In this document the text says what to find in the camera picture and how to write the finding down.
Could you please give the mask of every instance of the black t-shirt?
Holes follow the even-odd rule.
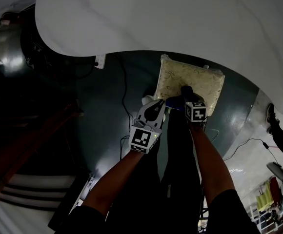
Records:
[[[146,224],[146,221],[147,218],[141,219],[143,225]],[[125,225],[125,219],[123,219],[121,224]],[[56,234],[92,233],[96,232],[96,230],[103,232],[104,228],[104,215],[91,207],[80,206],[72,211]],[[227,190],[215,197],[209,206],[206,233],[258,234],[259,231],[246,213],[237,192],[235,190]]]

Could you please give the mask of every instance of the white marble table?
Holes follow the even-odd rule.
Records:
[[[64,55],[161,50],[217,62],[283,113],[283,0],[37,0],[36,23]]]

